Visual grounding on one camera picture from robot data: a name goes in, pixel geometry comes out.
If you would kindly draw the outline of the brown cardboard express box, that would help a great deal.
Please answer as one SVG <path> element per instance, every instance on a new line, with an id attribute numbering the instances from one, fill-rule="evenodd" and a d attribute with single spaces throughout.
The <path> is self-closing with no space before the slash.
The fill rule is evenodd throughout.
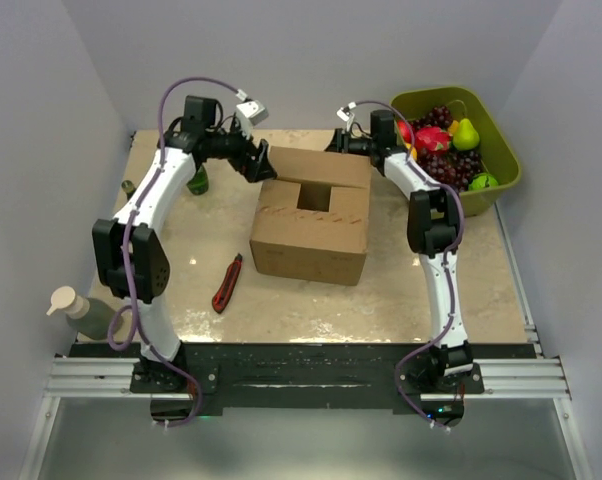
<path id="1" fill-rule="evenodd" d="M 264 275 L 355 286 L 368 252 L 372 166 L 353 154 L 273 147 L 250 235 Z"/>

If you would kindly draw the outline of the red black utility knife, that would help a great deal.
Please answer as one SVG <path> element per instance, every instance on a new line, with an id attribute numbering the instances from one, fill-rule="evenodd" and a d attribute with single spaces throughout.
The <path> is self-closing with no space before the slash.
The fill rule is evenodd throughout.
<path id="1" fill-rule="evenodd" d="M 227 308 L 233 295 L 243 264 L 243 256 L 238 253 L 226 269 L 224 279 L 212 298 L 213 310 L 221 314 Z"/>

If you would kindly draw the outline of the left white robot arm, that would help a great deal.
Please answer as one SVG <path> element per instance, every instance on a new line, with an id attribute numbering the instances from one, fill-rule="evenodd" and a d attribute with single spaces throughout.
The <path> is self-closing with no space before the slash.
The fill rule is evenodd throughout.
<path id="1" fill-rule="evenodd" d="M 188 96 L 182 116 L 163 128 L 152 163 L 133 196 L 110 220 L 92 227 L 97 274 L 113 296 L 128 300 L 132 335 L 142 355 L 156 362 L 152 378 L 166 392 L 181 390 L 188 368 L 175 358 L 181 348 L 164 292 L 171 267 L 160 235 L 182 188 L 209 159 L 223 159 L 249 183 L 273 179 L 269 144 L 252 130 L 268 116 L 258 100 L 241 96 L 229 128 L 217 118 L 215 99 Z"/>

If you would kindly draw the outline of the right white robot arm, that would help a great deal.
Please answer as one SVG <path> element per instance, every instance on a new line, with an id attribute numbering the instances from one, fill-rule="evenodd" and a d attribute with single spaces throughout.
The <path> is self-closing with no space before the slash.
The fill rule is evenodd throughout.
<path id="1" fill-rule="evenodd" d="M 393 111 L 373 111 L 370 133 L 354 136 L 355 107 L 351 103 L 337 111 L 345 126 L 334 131 L 325 150 L 367 156 L 407 198 L 406 236 L 424 271 L 432 339 L 398 367 L 399 379 L 424 392 L 447 393 L 471 373 L 474 364 L 457 284 L 457 253 L 465 220 L 460 199 L 418 165 L 411 147 L 397 143 Z"/>

